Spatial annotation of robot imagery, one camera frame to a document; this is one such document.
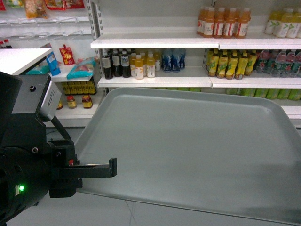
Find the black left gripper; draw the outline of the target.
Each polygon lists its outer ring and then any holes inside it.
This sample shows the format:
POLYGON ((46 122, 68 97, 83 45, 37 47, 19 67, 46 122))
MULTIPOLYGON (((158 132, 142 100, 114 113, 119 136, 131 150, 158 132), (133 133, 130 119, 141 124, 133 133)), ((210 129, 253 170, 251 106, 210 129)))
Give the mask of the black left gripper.
POLYGON ((106 164, 76 165, 74 142, 50 141, 44 153, 21 147, 0 150, 0 222, 7 223, 49 193, 52 198, 71 197, 82 186, 81 178, 112 178, 117 158, 106 164), (58 169, 58 178, 52 175, 58 169))

